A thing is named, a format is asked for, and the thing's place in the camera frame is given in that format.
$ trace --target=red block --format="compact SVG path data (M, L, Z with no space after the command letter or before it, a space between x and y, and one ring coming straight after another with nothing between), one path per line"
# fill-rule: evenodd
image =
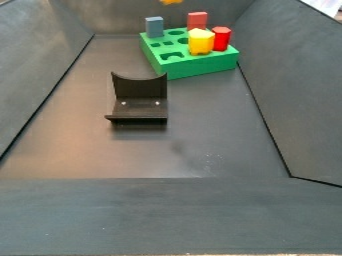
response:
M207 28L209 14L206 12L191 12L187 15L187 30L199 28L206 30Z
M231 30L227 27L213 28L215 33L214 51L225 52L230 45Z

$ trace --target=foam block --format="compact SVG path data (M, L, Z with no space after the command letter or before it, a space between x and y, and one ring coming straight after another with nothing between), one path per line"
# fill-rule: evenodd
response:
M187 28L165 30L165 37L159 38L148 38L146 33L140 33L140 47L156 74L167 72L169 80L237 67L239 51L233 46L225 52L190 54Z
M183 0L161 0L161 2L165 4L165 5L169 5L169 4L179 4L183 2Z
M214 51L226 51L230 44L231 30L227 27L213 28L215 33Z
M187 30L199 28L206 30L207 28L209 14L206 12L191 12L187 15Z
M150 38L163 37L165 19L162 17L146 18L146 33Z
M191 55L209 54L214 48L215 33L194 28L189 31L189 50Z

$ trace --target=yellow block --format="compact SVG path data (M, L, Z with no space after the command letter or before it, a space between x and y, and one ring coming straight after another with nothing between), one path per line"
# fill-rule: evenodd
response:
M174 4L174 3L182 3L183 0L159 0L163 4Z
M214 48L215 33L194 28L189 31L189 50L191 55L209 54Z

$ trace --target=black plastic part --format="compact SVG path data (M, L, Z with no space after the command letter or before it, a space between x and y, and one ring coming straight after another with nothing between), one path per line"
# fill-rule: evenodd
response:
M167 73L152 79L130 79L111 74L116 101L112 115L106 115L106 119L115 124L130 120L166 123Z

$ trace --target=white surface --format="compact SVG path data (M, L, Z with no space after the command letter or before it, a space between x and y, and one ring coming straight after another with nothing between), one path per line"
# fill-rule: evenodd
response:
M342 0L302 0L302 2L311 5L317 10L323 12L330 17L337 15L338 9L342 5Z

